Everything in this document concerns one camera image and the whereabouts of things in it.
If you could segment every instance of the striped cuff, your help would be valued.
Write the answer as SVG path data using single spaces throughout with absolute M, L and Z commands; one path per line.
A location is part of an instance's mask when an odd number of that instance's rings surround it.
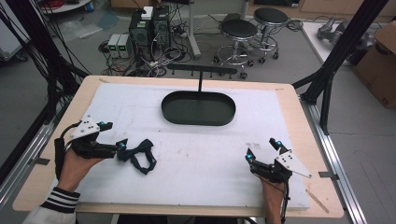
M 78 198 L 79 193 L 71 193 L 55 187 L 48 199 L 41 204 L 41 207 L 61 213 L 74 213 Z

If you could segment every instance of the black stool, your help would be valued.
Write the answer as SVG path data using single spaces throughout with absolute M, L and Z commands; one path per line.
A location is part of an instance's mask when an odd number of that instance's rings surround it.
M 259 59 L 259 63 L 265 62 L 267 51 L 274 50 L 273 58 L 277 59 L 279 47 L 271 35 L 276 32 L 277 28 L 285 25 L 288 16 L 275 8 L 262 7 L 254 11 L 253 18 L 258 24 L 263 25 L 262 31 L 250 43 L 251 47 L 264 51 L 264 56 Z
M 252 39 L 257 34 L 256 26 L 248 21 L 228 20 L 221 24 L 220 30 L 224 36 L 233 40 L 233 44 L 219 48 L 214 57 L 214 62 L 221 63 L 221 66 L 225 63 L 241 65 L 242 72 L 240 77 L 242 79 L 247 78 L 248 74 L 245 72 L 244 64 L 247 63 L 247 65 L 253 66 L 254 62 L 251 61 L 248 51 L 239 47 L 239 42 Z

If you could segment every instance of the oval tray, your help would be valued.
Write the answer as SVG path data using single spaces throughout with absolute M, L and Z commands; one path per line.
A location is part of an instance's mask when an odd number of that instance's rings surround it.
M 163 98 L 163 117 L 175 124 L 222 126 L 233 120 L 235 102 L 208 91 L 174 91 Z

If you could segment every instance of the round stool seat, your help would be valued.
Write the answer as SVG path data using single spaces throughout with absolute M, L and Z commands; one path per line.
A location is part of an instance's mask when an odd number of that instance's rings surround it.
M 229 20 L 221 24 L 221 31 L 234 38 L 252 38 L 257 34 L 255 25 L 243 20 Z
M 262 7 L 254 11 L 254 19 L 259 23 L 280 25 L 288 20 L 288 16 L 275 8 Z

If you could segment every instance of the wooden table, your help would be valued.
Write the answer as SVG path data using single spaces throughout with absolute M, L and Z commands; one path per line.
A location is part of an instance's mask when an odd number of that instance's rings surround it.
M 162 85 L 196 87 L 195 79 L 145 78 L 145 77 L 86 77 L 75 98 L 67 108 L 61 122 L 56 128 L 41 158 L 50 160 L 48 165 L 37 164 L 24 183 L 13 208 L 17 211 L 30 211 L 42 204 L 49 193 L 54 179 L 54 146 L 53 140 L 71 123 L 82 118 L 87 110 L 96 89 L 101 83 L 122 83 L 136 85 Z M 330 178 L 321 178 L 318 172 L 327 171 L 319 153 L 318 145 L 309 127 L 304 111 L 294 88 L 289 84 L 254 83 L 239 81 L 205 80 L 206 88 L 237 88 L 247 90 L 275 91 L 285 123 L 289 130 L 290 141 L 294 152 L 311 171 L 311 179 L 304 178 L 310 208 L 290 210 L 289 217 L 341 217 L 344 211 Z M 90 213 L 129 213 L 129 214 L 167 214 L 189 216 L 231 216 L 262 217 L 264 210 L 260 207 L 213 207 L 213 206 L 179 206 L 179 205 L 142 205 L 116 203 L 79 203 L 77 212 Z

